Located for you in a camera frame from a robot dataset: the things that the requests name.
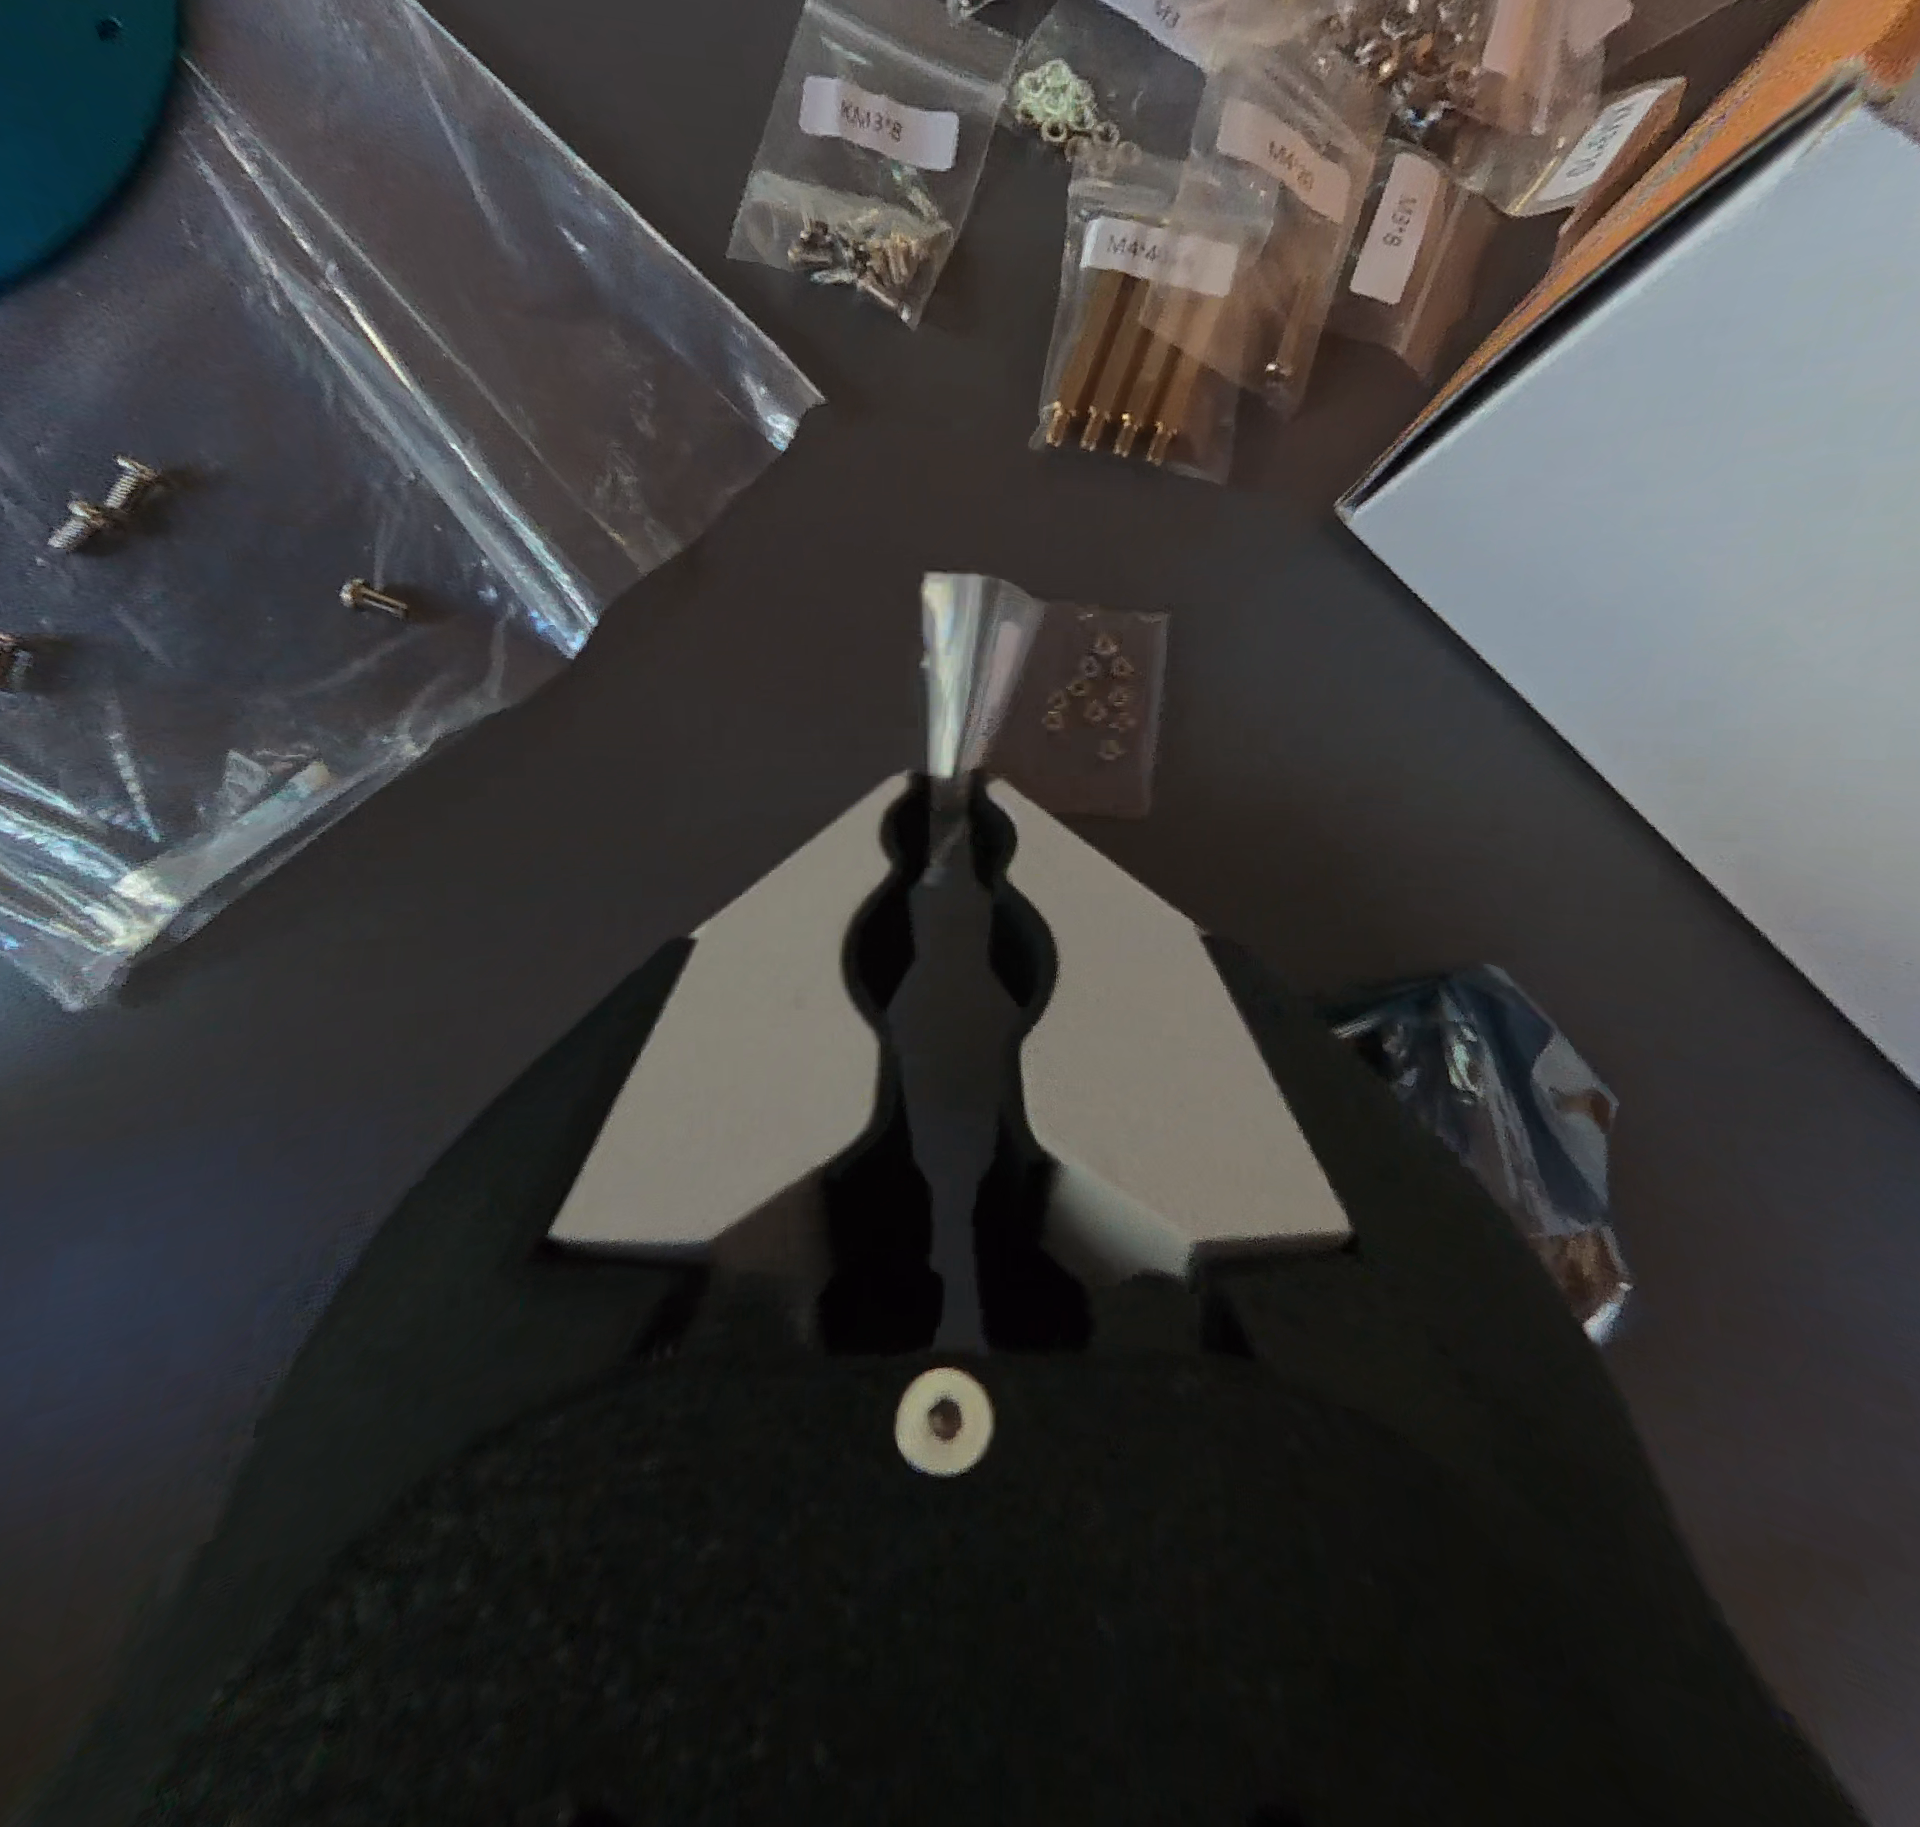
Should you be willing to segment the large clear plastic bag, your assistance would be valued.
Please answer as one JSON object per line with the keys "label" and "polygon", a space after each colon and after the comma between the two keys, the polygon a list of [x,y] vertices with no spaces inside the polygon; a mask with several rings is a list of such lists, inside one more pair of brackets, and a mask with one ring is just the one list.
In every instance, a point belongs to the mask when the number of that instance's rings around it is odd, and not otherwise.
{"label": "large clear plastic bag", "polygon": [[[4,967],[72,1011],[562,673],[824,400],[418,0],[181,2],[150,153],[4,289]],[[51,553],[118,455],[166,485]]]}

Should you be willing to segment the labelled bag of short screws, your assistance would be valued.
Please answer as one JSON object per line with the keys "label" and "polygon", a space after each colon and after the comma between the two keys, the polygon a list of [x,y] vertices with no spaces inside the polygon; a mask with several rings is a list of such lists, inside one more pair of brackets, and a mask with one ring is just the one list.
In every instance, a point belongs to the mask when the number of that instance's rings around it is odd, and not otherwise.
{"label": "labelled bag of short screws", "polygon": [[920,327],[1016,57],[1011,36],[941,0],[804,0],[730,257]]}

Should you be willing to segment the small bag of nuts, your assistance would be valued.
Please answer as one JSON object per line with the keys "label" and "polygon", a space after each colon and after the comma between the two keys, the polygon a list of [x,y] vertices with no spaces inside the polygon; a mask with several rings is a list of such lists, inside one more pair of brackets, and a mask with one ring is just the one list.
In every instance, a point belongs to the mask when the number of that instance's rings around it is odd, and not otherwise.
{"label": "small bag of nuts", "polygon": [[1167,700],[1170,614],[1056,600],[1045,610],[1034,677],[1041,706],[1034,797],[1054,816],[1135,820],[1151,813]]}

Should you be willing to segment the dark antistatic bag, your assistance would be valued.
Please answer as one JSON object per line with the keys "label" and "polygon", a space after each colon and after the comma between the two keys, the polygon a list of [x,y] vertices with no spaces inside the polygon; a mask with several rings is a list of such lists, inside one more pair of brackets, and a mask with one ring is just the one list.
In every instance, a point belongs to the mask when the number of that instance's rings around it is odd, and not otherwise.
{"label": "dark antistatic bag", "polygon": [[1320,1011],[1477,1177],[1606,1345],[1635,1289],[1612,1203],[1621,1101],[1562,1029],[1501,967],[1376,983]]}

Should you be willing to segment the teal round metal plate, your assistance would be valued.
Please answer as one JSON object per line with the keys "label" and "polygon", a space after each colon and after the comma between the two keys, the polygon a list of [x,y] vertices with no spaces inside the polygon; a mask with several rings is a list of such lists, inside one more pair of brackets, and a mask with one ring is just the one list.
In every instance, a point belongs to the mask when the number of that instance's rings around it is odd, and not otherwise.
{"label": "teal round metal plate", "polygon": [[3,0],[3,287],[127,186],[181,61],[181,0]]}

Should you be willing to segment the pile of small hardware bags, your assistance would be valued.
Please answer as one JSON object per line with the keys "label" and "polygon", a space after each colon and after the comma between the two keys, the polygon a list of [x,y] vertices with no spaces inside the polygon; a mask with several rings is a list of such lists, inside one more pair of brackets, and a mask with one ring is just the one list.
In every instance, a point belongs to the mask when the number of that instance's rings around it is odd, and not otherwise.
{"label": "pile of small hardware bags", "polygon": [[1003,111],[1069,161],[1032,449],[1222,483],[1330,334],[1434,376],[1501,225],[1567,255],[1667,143],[1687,79],[1624,72],[1738,2],[1063,0]]}

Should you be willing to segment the small clear screw bag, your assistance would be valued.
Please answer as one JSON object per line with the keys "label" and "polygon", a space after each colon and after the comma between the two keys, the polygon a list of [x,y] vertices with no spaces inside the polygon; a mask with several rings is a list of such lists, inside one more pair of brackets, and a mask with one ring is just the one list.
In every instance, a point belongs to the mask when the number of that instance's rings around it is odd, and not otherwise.
{"label": "small clear screw bag", "polygon": [[972,837],[973,784],[992,764],[1045,632],[1063,620],[1063,602],[1041,600],[994,575],[921,577],[927,889],[943,889],[954,878]]}

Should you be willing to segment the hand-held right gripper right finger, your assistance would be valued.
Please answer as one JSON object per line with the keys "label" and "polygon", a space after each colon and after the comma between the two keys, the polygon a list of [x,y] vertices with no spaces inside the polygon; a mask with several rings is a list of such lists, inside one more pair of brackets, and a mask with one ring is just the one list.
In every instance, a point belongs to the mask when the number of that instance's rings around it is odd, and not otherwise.
{"label": "hand-held right gripper right finger", "polygon": [[980,1185],[990,1348],[1072,1351],[1099,1289],[1355,1239],[1197,921],[999,783],[980,880],[1014,1007]]}

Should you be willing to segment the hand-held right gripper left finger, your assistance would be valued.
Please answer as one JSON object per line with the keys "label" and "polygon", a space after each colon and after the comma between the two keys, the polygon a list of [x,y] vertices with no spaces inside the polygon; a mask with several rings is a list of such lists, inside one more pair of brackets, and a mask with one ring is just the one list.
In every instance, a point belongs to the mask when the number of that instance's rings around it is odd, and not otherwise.
{"label": "hand-held right gripper left finger", "polygon": [[837,1354],[933,1344],[891,1024],[928,856],[927,777],[886,777],[690,935],[554,1247],[785,1281]]}

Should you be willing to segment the orange cardboard box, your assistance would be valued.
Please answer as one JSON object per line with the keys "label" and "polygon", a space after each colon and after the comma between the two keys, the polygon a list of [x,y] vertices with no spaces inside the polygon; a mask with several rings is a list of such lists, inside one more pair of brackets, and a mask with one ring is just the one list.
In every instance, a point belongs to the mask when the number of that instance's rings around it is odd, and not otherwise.
{"label": "orange cardboard box", "polygon": [[1812,0],[1337,514],[1919,1075],[1919,0]]}

